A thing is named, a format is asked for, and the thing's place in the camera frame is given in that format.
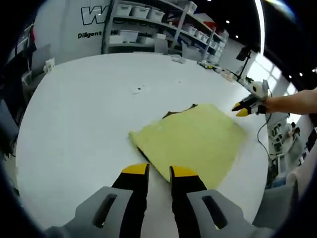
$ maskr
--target metal shelving unit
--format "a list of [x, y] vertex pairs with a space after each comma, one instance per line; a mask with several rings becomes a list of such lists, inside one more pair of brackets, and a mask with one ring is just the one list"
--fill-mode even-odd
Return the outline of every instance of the metal shelving unit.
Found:
[[[164, 22], [157, 22], [152, 21], [150, 19], [144, 19], [144, 18], [137, 18], [134, 16], [116, 16], [116, 9], [118, 3], [123, 4], [131, 4], [131, 5], [141, 5], [146, 6], [149, 8], [159, 9], [165, 13], [166, 16], [171, 16], [172, 18], [180, 17], [178, 26], [175, 27], [173, 25], [169, 25]], [[137, 43], [123, 43], [123, 44], [109, 44], [109, 37], [112, 30], [113, 21], [123, 20], [127, 22], [136, 22], [136, 23], [146, 23], [149, 25], [154, 26], [157, 29], [165, 30], [170, 35], [174, 36], [174, 39], [172, 41], [172, 44], [169, 48], [170, 51], [174, 50], [175, 46], [178, 43], [179, 36], [184, 36], [188, 38], [192, 43], [196, 43], [201, 48], [205, 48], [203, 52], [203, 58], [205, 58], [207, 52], [215, 52], [215, 48], [210, 46], [210, 43], [212, 40], [216, 42], [223, 41], [223, 38], [219, 36], [214, 30], [211, 30], [207, 25], [205, 25], [201, 20], [199, 20], [197, 17], [195, 17], [192, 14], [188, 13], [188, 6], [185, 7], [185, 9], [182, 9], [181, 7], [168, 2], [167, 0], [112, 0], [110, 2], [109, 8], [108, 8], [108, 14], [106, 17], [105, 22], [105, 29], [103, 32], [103, 51], [102, 54], [108, 54], [109, 47], [147, 47], [146, 45], [137, 44]], [[184, 31], [182, 29], [184, 22], [190, 23], [195, 26], [199, 31], [202, 31], [203, 33], [210, 36], [210, 39], [207, 41], [207, 43], [201, 41], [200, 39], [196, 38], [193, 35], [190, 35], [188, 32]]]

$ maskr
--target desk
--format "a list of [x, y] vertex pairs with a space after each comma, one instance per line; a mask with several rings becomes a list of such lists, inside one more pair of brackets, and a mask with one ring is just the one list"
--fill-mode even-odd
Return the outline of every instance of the desk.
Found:
[[[57, 65], [35, 91], [17, 140], [24, 208], [43, 228], [60, 226], [128, 165], [145, 162], [128, 138], [168, 111], [213, 103], [249, 134], [218, 190], [252, 222], [266, 183], [268, 159], [257, 141], [265, 116], [237, 118], [232, 107], [249, 92], [196, 62], [156, 54], [112, 54]], [[267, 130], [260, 140], [268, 145]], [[150, 170], [142, 237], [178, 237], [169, 184]]]

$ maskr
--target black cable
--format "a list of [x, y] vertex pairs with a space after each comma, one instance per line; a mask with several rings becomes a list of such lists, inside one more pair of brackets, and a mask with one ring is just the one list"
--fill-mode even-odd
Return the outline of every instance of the black cable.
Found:
[[269, 158], [269, 152], [267, 151], [266, 147], [263, 145], [263, 143], [260, 141], [259, 139], [259, 133], [262, 130], [262, 128], [269, 122], [269, 120], [271, 119], [272, 114], [269, 115], [267, 121], [264, 123], [263, 126], [260, 127], [258, 134], [257, 134], [257, 138], [258, 138], [258, 142], [263, 146], [263, 148], [265, 149], [266, 153], [267, 153], [267, 157]]

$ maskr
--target white container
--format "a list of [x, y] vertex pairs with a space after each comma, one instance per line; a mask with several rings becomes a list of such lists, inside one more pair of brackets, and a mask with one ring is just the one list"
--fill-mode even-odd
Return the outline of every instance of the white container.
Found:
[[166, 39], [166, 35], [165, 34], [160, 34], [160, 33], [156, 33], [153, 35], [154, 39], [161, 39], [161, 40], [165, 40]]
[[196, 36], [196, 38], [197, 39], [199, 39], [199, 40], [201, 40], [201, 38], [203, 37], [203, 32], [201, 32], [201, 31], [199, 31], [199, 30], [197, 30], [196, 32], [195, 32], [195, 36]]
[[150, 37], [145, 37], [145, 36], [140, 36], [139, 37], [139, 42], [143, 45], [147, 46], [153, 46], [154, 45], [155, 39], [150, 38]]
[[194, 12], [197, 9], [197, 5], [194, 4], [192, 1], [189, 3], [189, 8], [188, 8], [188, 13], [189, 14], [194, 14]]
[[137, 18], [147, 18], [150, 9], [142, 6], [134, 6], [132, 8], [131, 14]]
[[197, 9], [196, 4], [194, 4], [192, 1], [187, 1], [187, 0], [177, 1], [177, 5], [183, 9], [185, 9], [186, 5], [188, 5], [188, 4], [189, 4], [188, 13], [193, 14], [195, 12], [195, 10]]
[[218, 47], [219, 47], [219, 44], [218, 44], [217, 42], [215, 42], [215, 41], [212, 41], [211, 44], [210, 44], [210, 46], [211, 46], [212, 48], [214, 48], [215, 50], [217, 50]]
[[207, 40], [209, 39], [209, 36], [207, 36], [206, 34], [203, 34], [202, 36], [202, 41], [207, 43]]
[[195, 35], [197, 29], [190, 24], [186, 24], [183, 26], [183, 30], [187, 31], [190, 35]]
[[131, 5], [118, 4], [117, 12], [115, 13], [115, 15], [128, 16], [130, 15], [131, 9], [132, 9]]
[[120, 44], [123, 43], [123, 37], [119, 35], [109, 36], [109, 44]]
[[122, 36], [124, 42], [136, 42], [138, 38], [138, 31], [121, 30], [120, 36]]
[[164, 15], [165, 15], [164, 12], [151, 9], [148, 19], [152, 21], [162, 22], [162, 18]]

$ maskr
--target black stand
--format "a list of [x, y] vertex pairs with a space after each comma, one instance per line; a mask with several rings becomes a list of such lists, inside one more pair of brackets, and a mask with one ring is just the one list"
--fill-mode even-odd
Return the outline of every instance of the black stand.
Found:
[[245, 69], [246, 66], [247, 66], [248, 61], [249, 61], [249, 59], [251, 58], [251, 51], [248, 52], [248, 55], [247, 55], [246, 58], [247, 58], [247, 60], [244, 62], [244, 65], [243, 65], [243, 68], [242, 68], [240, 74], [238, 75], [238, 74], [232, 72], [232, 73], [237, 77], [237, 82], [239, 82], [239, 80], [240, 80], [240, 78], [241, 78], [241, 76], [242, 76], [242, 73], [243, 73], [244, 69]]

